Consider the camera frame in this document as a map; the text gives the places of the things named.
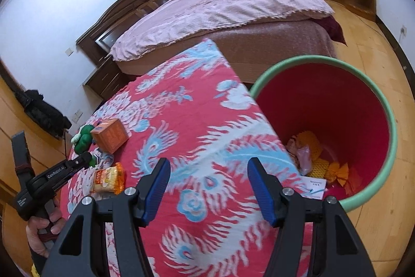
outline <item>human hand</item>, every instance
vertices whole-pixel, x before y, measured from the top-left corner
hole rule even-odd
[[[59,201],[54,198],[53,202],[55,203],[55,209],[53,210],[52,214],[50,214],[49,219],[51,222],[55,223],[54,226],[51,228],[51,232],[54,235],[57,235],[61,232],[62,228],[64,227],[66,220],[62,218],[62,212],[59,209]],[[32,250],[44,257],[49,257],[49,251],[46,249],[45,245],[39,239],[38,230],[44,229],[49,225],[49,220],[45,218],[40,218],[36,216],[32,216],[26,226],[26,235],[29,246]]]

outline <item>green toy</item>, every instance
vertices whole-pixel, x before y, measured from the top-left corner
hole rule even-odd
[[[94,128],[95,127],[91,124],[82,126],[79,133],[72,138],[71,143],[75,146],[74,150],[76,154],[81,155],[83,152],[88,151],[89,147],[91,147],[91,131]]]
[[[98,158],[96,155],[92,155],[91,161],[89,161],[89,166],[95,168],[98,163]]]

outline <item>trash can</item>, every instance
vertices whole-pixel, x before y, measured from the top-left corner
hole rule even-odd
[[[283,144],[312,131],[332,159],[348,163],[361,179],[359,191],[341,186],[324,196],[346,212],[367,202],[385,183],[396,156],[392,110],[376,84],[353,66],[325,56],[299,56],[267,70],[250,91]]]

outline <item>green rim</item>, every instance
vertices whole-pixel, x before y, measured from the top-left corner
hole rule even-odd
[[[346,212],[352,211],[353,209],[358,208],[362,204],[366,203],[373,195],[375,195],[378,190],[384,185],[386,179],[391,172],[393,163],[395,162],[396,157],[396,149],[398,145],[398,136],[396,132],[396,123],[393,112],[389,103],[379,89],[378,86],[368,77],[366,74],[362,73],[357,68],[345,63],[344,61],[325,57],[325,56],[318,56],[318,55],[311,55],[311,56],[299,56],[293,57],[284,61],[279,62],[278,64],[269,68],[265,73],[263,73],[255,84],[252,86],[250,93],[254,99],[258,97],[258,94],[264,88],[264,86],[277,74],[280,72],[291,68],[293,66],[307,64],[307,63],[324,63],[332,66],[336,66],[342,68],[353,74],[354,76],[358,77],[361,81],[363,81],[376,95],[379,99],[383,110],[385,112],[386,118],[388,120],[389,125],[389,149],[386,154],[385,162],[383,163],[382,168],[380,169],[378,175],[373,179],[373,181],[362,191],[359,193],[345,198],[341,200],[340,203]]]

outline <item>brown bedspread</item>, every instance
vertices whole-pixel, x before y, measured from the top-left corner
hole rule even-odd
[[[253,83],[281,60],[320,54],[335,57],[328,33],[311,20],[258,23],[191,37],[158,48],[137,60],[117,62],[122,72],[141,76],[176,54],[212,39],[243,82]]]

